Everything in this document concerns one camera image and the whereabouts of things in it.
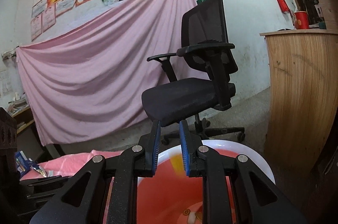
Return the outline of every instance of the mesh chair back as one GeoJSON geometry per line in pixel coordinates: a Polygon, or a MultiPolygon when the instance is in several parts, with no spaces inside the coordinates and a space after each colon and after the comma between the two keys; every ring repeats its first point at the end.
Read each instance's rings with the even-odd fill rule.
{"type": "MultiPolygon", "coordinates": [[[[223,0],[205,0],[183,15],[182,47],[208,40],[228,43],[223,0]]],[[[238,70],[231,51],[222,53],[221,57],[227,74],[232,74],[238,70]]],[[[189,67],[199,71],[206,71],[206,64],[200,57],[185,56],[184,59],[189,67]]]]}

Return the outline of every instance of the silver screw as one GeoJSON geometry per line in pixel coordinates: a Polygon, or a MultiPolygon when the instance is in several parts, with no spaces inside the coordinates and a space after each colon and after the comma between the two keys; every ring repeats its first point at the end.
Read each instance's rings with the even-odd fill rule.
{"type": "Polygon", "coordinates": [[[102,159],[103,159],[102,155],[95,155],[95,156],[93,157],[93,162],[94,162],[94,163],[98,163],[98,162],[101,162],[102,159]]]}
{"type": "Polygon", "coordinates": [[[209,148],[207,146],[199,146],[198,147],[198,150],[201,152],[201,153],[206,153],[209,148]]]}
{"type": "Polygon", "coordinates": [[[142,146],[135,145],[135,146],[133,146],[132,151],[134,151],[134,152],[140,152],[142,149],[143,149],[142,146]]]}
{"type": "Polygon", "coordinates": [[[245,155],[241,154],[240,156],[238,156],[238,160],[240,162],[244,163],[244,162],[248,161],[248,158],[245,155]]]}

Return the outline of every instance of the chair caster wheel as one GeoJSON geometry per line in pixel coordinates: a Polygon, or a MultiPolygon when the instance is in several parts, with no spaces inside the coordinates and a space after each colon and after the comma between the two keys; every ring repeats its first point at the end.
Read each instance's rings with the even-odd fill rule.
{"type": "Polygon", "coordinates": [[[240,132],[238,135],[237,135],[237,140],[239,143],[243,142],[245,139],[245,133],[244,132],[240,132]]]}
{"type": "Polygon", "coordinates": [[[161,142],[162,142],[162,144],[164,145],[164,146],[168,146],[169,145],[169,139],[162,139],[161,140],[161,142]]]}

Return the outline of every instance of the triangular cutout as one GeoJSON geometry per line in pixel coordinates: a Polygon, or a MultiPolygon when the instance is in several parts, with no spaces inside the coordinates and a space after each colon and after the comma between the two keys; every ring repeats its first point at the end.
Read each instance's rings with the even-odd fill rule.
{"type": "Polygon", "coordinates": [[[277,201],[277,196],[255,173],[250,172],[250,179],[260,206],[263,207],[277,201]]]}
{"type": "Polygon", "coordinates": [[[70,204],[74,207],[79,207],[91,173],[86,172],[62,197],[62,202],[70,204]]]}

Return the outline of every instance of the chair base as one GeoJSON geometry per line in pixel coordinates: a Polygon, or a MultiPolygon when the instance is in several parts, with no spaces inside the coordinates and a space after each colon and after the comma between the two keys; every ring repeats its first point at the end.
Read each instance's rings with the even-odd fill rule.
{"type": "MultiPolygon", "coordinates": [[[[198,114],[195,116],[195,132],[202,140],[208,140],[210,137],[224,135],[228,133],[239,132],[237,136],[237,141],[239,143],[243,142],[245,139],[245,129],[244,127],[231,127],[231,128],[215,128],[215,129],[207,129],[210,126],[210,121],[203,118],[199,120],[198,114]]],[[[179,132],[173,132],[170,134],[166,134],[163,136],[162,144],[168,145],[170,139],[180,138],[179,132]]]]}

